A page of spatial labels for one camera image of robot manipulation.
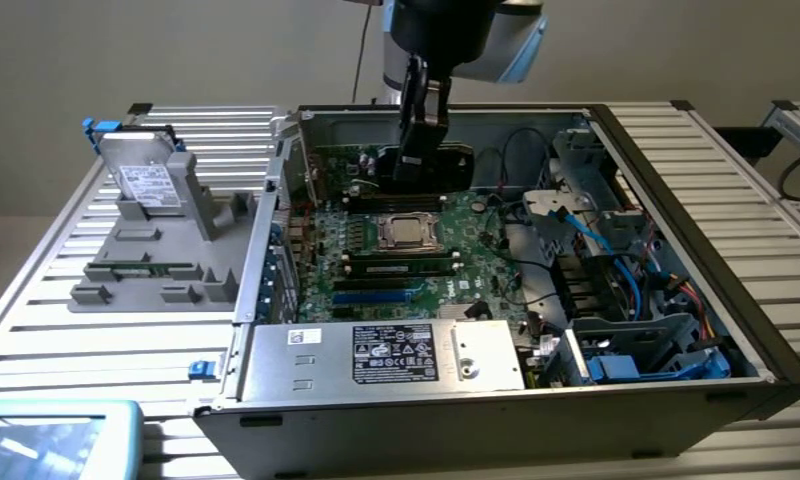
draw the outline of green motherboard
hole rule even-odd
[[[373,154],[375,148],[363,146],[318,148],[317,152],[323,156],[322,161],[329,167],[323,186],[329,192],[347,192],[354,186],[359,186],[363,192],[378,193],[378,187],[369,184],[365,168],[358,173],[353,172],[354,174],[345,171],[346,165],[354,164],[362,153]],[[305,241],[309,246],[303,249],[307,253],[301,255],[299,262],[298,321],[318,323],[461,318],[459,314],[466,307],[479,301],[487,302],[494,318],[522,321],[526,318],[525,307],[506,301],[502,296],[506,293],[517,300],[522,298],[518,291],[503,291],[517,274],[517,268],[499,258],[481,241],[479,235],[487,228],[487,219],[494,208],[482,211],[481,202],[486,202],[486,197],[475,192],[449,193],[441,196],[439,212],[410,212],[393,216],[379,213],[351,213],[345,208],[342,196],[331,195],[321,208],[310,211],[305,219],[307,229]],[[474,203],[477,203],[477,210],[473,209]],[[407,285],[401,291],[390,292],[385,300],[375,301],[375,298],[383,297],[381,293],[369,292],[367,289],[361,292],[346,289],[343,292],[346,300],[339,304],[337,282],[349,279],[350,273],[345,271],[345,256],[350,252],[357,252],[365,258],[371,258],[367,255],[379,254],[381,250],[387,248],[382,229],[386,228],[386,222],[391,221],[391,218],[395,220],[394,240],[397,242],[405,240],[410,231],[415,234],[417,228],[427,222],[433,227],[429,230],[431,232],[429,240],[433,243],[422,248],[434,255],[453,253],[454,257],[449,257],[447,261],[455,268],[439,276],[429,276],[423,273],[405,279]],[[417,219],[422,219],[422,224],[415,223],[417,227],[413,230],[406,227],[402,229],[402,222],[410,218],[415,222]],[[361,282],[367,286],[367,279]],[[357,298],[367,300],[358,303]]]

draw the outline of gray bracket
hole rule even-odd
[[[549,215],[565,207],[573,213],[595,210],[593,200],[586,195],[563,193],[557,190],[531,190],[523,196],[531,223],[537,228],[543,250],[543,263],[551,264],[555,256],[571,248],[577,230],[573,225]]]
[[[166,166],[179,205],[146,206],[128,196],[127,179],[119,183],[122,216],[84,269],[86,279],[72,289],[70,309],[75,312],[234,310],[258,210],[255,198],[243,192],[215,199],[196,178],[196,156],[172,152],[162,161],[162,143],[154,140],[151,144],[154,155],[146,158],[154,166]],[[122,152],[104,142],[102,150],[103,155]],[[110,159],[111,172],[122,172],[119,160],[138,166],[142,150],[131,144],[130,152],[131,157]]]

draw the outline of blue cable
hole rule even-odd
[[[570,222],[575,228],[578,228],[578,231],[582,232],[585,234],[586,237],[593,238],[599,245],[602,245],[602,248],[605,248],[605,251],[609,253],[609,255],[614,256],[614,249],[611,248],[611,244],[609,243],[609,241],[606,240],[606,238],[599,235],[598,233],[595,233],[593,230],[590,230],[590,228],[587,228],[587,226],[581,222],[581,220],[578,220],[578,218],[575,218],[575,215],[569,214],[566,216],[566,221]],[[631,292],[635,295],[635,322],[638,320],[641,320],[641,312],[642,312],[642,307],[643,307],[643,299],[641,298],[641,288],[638,287],[638,281],[635,280],[635,276],[631,273],[631,270],[629,270],[629,268],[626,267],[626,265],[623,265],[623,262],[617,259],[614,261],[614,266],[617,267],[617,269],[622,272],[623,276],[626,277],[626,281],[629,282],[629,287],[631,288]]]
[[[418,293],[425,289],[426,286],[427,286],[427,282],[422,282],[422,284],[418,286],[418,288],[407,288],[406,292],[407,293]]]

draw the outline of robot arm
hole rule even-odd
[[[377,6],[385,3],[350,1]],[[545,31],[543,2],[389,0],[386,3],[391,38],[386,39],[385,79],[390,85],[403,85],[394,177],[414,182],[425,160],[447,135],[451,78],[497,82],[525,79]],[[495,38],[490,38],[494,21]],[[485,59],[475,62],[482,55]]]
[[[449,132],[451,75],[483,54],[501,0],[398,0],[391,37],[410,53],[394,177],[418,180]]]

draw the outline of metal slat surface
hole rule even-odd
[[[800,233],[742,181],[726,153],[684,112],[666,103],[618,103],[613,109],[800,353]],[[174,124],[187,135],[203,184],[258,194],[271,144],[261,135],[208,135],[269,132],[274,115],[267,107],[168,107],[155,108],[147,122]],[[215,382],[187,381],[186,369],[228,348],[231,312],[76,315],[67,310],[71,279],[115,224],[116,195],[102,174],[3,317],[0,397],[136,399],[147,419],[142,478],[234,480],[239,476],[187,418],[184,402],[219,392]],[[800,403],[768,422],[734,424],[675,459],[382,478],[800,480]]]
[[[259,195],[274,155],[275,115],[269,107],[155,108],[146,124],[175,126],[196,153],[204,186],[223,194]],[[186,417],[186,400],[214,398],[220,384],[191,382],[187,367],[196,360],[219,360],[234,313],[74,314],[67,308],[71,287],[119,216],[119,189],[100,164],[96,168],[79,206],[67,209],[40,266],[2,316],[0,398],[134,399],[147,434],[202,436]],[[168,459],[174,451],[167,450]]]

